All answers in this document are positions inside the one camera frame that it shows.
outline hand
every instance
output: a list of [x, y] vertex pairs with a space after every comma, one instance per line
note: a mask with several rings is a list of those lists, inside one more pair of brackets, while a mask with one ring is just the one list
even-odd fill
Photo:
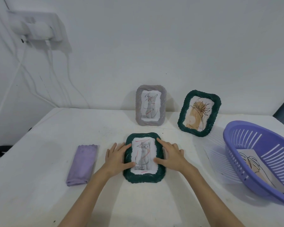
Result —
[[166, 149], [168, 159], [154, 158], [154, 162], [183, 173], [185, 168], [190, 165], [190, 163], [184, 158], [184, 150], [179, 150], [176, 143], [170, 144], [159, 138], [157, 138], [157, 141]]
[[107, 149], [105, 163], [100, 168], [100, 170], [105, 172], [109, 178], [136, 165], [134, 162], [126, 164], [123, 163], [124, 153], [128, 148], [130, 148], [131, 143], [126, 146], [125, 143], [122, 143], [118, 148], [116, 148], [116, 146], [117, 144], [114, 143], [111, 149]]

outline gray picture frame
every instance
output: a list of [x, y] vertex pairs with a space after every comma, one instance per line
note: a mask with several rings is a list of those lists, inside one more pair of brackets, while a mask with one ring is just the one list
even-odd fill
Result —
[[[142, 120], [142, 99], [141, 95], [143, 91], [159, 91], [160, 96], [160, 118], [158, 121], [144, 121]], [[136, 121], [140, 126], [161, 126], [165, 120], [165, 109], [166, 109], [166, 89], [161, 85], [141, 85], [136, 91]]]

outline table surface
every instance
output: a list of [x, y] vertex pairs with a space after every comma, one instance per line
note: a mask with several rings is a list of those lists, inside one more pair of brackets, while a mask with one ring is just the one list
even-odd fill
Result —
[[[0, 226], [57, 226], [85, 185], [65, 180], [78, 145], [97, 144], [95, 170], [105, 151], [131, 133], [155, 132], [178, 143], [223, 202], [246, 226], [284, 226], [284, 205], [260, 198], [242, 183], [220, 183], [196, 145], [201, 139], [182, 132], [179, 113], [167, 112], [162, 126], [139, 126], [135, 111], [55, 108], [0, 159]], [[218, 115], [215, 126], [245, 120], [284, 137], [284, 125], [271, 116]], [[187, 181], [167, 170], [159, 183], [131, 184], [122, 174], [111, 178], [99, 196], [88, 226], [209, 226]]]

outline folded towel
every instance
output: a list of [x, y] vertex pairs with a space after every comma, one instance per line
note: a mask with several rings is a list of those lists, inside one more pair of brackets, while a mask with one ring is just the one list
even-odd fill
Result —
[[88, 183], [89, 179], [91, 178], [94, 162], [96, 160], [97, 148], [97, 145], [78, 146], [67, 176], [67, 186]]

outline purple plastic basket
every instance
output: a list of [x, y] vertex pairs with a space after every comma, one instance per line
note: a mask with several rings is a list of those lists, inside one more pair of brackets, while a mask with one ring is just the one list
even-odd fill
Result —
[[276, 198], [284, 203], [284, 194], [258, 177], [237, 151], [237, 149], [253, 149], [284, 185], [284, 138], [246, 121], [232, 121], [227, 124], [223, 138], [226, 143], [227, 158], [242, 182], [257, 195]]

